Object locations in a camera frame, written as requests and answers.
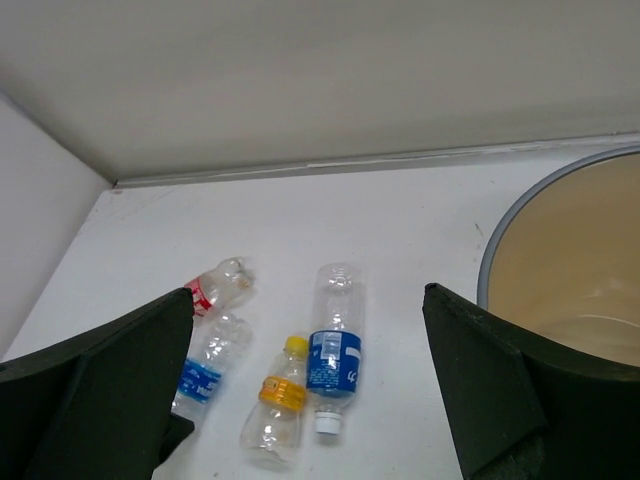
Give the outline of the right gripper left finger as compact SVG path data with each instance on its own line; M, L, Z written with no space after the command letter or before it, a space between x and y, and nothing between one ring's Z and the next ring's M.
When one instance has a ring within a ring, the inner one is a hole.
M4 479L149 479L195 430L172 411L192 293L1 365Z

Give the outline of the crushed blue label bottle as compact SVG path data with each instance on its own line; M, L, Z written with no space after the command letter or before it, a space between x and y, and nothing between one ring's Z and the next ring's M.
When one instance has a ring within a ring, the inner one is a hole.
M172 412L199 427L221 381L251 344L251 325L230 312L202 317L196 325Z

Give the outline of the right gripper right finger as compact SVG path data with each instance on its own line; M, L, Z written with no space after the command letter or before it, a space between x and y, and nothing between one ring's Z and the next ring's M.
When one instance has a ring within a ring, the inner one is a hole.
M560 345L437 283L423 316L466 479L636 479L639 370Z

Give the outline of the red label plastic bottle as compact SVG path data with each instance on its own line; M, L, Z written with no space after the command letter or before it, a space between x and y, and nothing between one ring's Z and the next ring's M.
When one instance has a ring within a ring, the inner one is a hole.
M246 299L253 291L255 274L246 257L222 260L184 287L192 294L194 314L205 317Z

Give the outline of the yellow cap orange label bottle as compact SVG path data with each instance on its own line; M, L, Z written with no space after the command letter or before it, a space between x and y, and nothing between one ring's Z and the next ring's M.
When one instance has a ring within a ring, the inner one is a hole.
M294 463L306 406L308 353L307 339L289 336L263 379L239 438L249 463L276 471Z

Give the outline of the blue label white cap bottle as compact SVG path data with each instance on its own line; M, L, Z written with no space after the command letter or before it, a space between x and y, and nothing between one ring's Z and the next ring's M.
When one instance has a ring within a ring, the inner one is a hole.
M346 263L320 268L314 290L306 388L314 430L341 433L344 412L356 395L362 363L366 288L361 271Z

